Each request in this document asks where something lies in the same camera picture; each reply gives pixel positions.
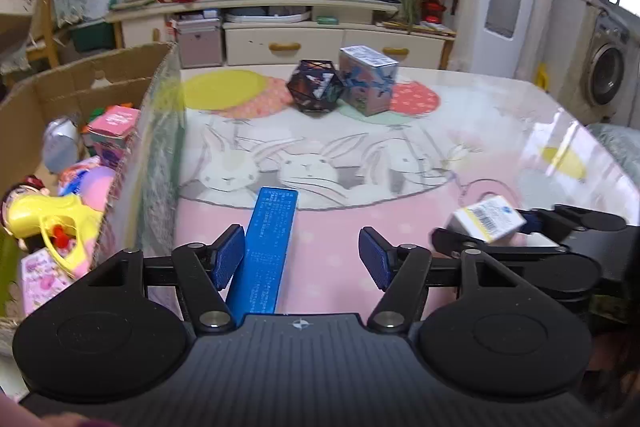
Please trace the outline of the long blue carton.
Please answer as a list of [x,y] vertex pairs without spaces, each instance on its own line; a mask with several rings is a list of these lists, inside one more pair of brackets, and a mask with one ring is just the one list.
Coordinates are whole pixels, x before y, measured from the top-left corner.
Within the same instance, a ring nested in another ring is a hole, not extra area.
[[296,205],[294,190],[260,189],[245,232],[245,255],[227,294],[236,324],[247,314],[276,312]]

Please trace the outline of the white yellow medicine box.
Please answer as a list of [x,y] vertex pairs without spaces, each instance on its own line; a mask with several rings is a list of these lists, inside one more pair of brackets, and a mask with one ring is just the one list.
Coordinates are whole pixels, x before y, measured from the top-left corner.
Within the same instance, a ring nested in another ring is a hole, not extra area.
[[521,213],[504,197],[491,196],[457,209],[449,218],[446,229],[485,243],[496,243],[510,239],[525,223]]

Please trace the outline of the purple picture box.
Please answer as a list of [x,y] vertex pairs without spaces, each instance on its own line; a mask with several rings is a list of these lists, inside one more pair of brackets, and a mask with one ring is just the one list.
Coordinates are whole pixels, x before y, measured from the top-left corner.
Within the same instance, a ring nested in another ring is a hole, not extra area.
[[25,314],[34,312],[71,283],[73,280],[45,249],[24,257],[21,260],[21,288]]

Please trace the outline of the pink small box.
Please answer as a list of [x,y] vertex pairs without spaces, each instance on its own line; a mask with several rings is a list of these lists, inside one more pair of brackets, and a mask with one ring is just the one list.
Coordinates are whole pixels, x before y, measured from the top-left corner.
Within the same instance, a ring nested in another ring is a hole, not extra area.
[[103,165],[116,169],[126,153],[139,116],[137,108],[110,106],[85,125],[82,139],[101,158]]

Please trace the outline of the grey white bottle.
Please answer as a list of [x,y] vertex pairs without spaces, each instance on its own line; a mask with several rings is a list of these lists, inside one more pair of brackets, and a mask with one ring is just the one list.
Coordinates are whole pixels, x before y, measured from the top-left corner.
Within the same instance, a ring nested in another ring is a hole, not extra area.
[[42,162],[50,173],[58,174],[79,160],[80,136],[70,117],[52,120],[43,133]]

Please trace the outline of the black-haired doll figure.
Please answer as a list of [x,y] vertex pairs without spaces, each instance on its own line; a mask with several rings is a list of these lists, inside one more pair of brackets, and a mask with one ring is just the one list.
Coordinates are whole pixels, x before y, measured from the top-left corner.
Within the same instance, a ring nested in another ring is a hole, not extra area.
[[6,193],[4,193],[1,199],[1,225],[6,230],[8,229],[8,217],[9,210],[11,205],[21,197],[30,194],[43,194],[49,195],[49,189],[44,185],[43,181],[35,176],[34,174],[30,174],[29,176],[25,176],[25,178],[18,182],[17,184],[12,185]]

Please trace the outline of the brown cardboard box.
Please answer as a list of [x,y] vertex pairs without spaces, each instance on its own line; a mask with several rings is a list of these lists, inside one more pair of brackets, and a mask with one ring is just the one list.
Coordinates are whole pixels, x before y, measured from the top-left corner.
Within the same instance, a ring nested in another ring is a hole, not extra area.
[[125,248],[174,245],[186,131],[175,46],[26,79],[1,104],[1,314],[17,322]]

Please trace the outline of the pink egg toy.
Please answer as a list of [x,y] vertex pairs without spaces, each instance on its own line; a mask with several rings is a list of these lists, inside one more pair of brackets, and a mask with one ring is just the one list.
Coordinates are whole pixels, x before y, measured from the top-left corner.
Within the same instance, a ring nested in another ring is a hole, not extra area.
[[65,169],[58,176],[58,196],[78,195],[84,205],[103,211],[107,203],[115,170],[92,156]]

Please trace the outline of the yellow toy gun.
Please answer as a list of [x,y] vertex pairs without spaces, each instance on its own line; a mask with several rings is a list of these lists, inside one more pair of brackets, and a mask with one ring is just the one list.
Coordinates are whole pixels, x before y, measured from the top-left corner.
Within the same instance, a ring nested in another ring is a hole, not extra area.
[[90,269],[102,217],[102,212],[85,205],[75,194],[25,193],[9,203],[3,220],[17,239],[40,235],[55,263],[79,279]]

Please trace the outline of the white blue patterned box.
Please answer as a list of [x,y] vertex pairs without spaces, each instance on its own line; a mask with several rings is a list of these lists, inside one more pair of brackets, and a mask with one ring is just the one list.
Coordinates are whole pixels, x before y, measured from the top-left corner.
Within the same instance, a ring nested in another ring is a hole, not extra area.
[[390,109],[399,68],[396,60],[368,46],[345,46],[338,67],[349,105],[364,116]]

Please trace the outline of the dark polyhedron puzzle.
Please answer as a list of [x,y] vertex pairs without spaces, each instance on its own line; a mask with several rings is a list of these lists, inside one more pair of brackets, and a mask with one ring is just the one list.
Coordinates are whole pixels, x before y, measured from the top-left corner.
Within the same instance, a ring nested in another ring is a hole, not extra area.
[[300,61],[286,83],[297,108],[303,113],[330,113],[346,86],[331,61]]

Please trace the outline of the washing machine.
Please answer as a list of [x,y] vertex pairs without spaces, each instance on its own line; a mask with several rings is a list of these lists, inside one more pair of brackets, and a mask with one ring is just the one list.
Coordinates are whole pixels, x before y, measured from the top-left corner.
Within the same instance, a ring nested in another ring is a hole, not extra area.
[[588,5],[561,104],[582,124],[628,124],[637,92],[639,47],[608,10]]

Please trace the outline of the pink storage case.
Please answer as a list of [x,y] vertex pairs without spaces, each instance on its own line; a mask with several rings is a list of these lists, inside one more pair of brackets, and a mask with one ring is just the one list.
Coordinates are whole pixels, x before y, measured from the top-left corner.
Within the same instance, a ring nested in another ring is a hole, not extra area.
[[178,20],[176,38],[183,68],[214,67],[224,62],[218,18]]

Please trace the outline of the cream tv cabinet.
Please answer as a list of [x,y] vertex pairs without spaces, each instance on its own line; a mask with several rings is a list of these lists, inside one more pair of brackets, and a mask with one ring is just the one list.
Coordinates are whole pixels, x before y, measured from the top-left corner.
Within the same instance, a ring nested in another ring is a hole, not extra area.
[[306,20],[287,22],[273,17],[260,22],[222,23],[224,62],[232,66],[293,64],[303,58],[335,62],[343,46],[364,44],[401,65],[445,69],[454,46],[450,32],[424,27],[406,29],[395,23],[397,3],[381,0],[198,0],[190,3],[150,3],[112,11],[105,20],[114,26],[116,46],[132,48],[153,40],[168,41],[177,31],[169,23],[191,12],[234,9],[302,8]]

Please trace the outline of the red lantern ornament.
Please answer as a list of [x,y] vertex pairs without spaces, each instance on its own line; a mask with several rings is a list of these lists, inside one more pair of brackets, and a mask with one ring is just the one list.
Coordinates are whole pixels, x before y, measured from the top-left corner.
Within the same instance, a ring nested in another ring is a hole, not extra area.
[[423,0],[422,1],[422,20],[427,23],[441,24],[442,17],[446,12],[446,0]]

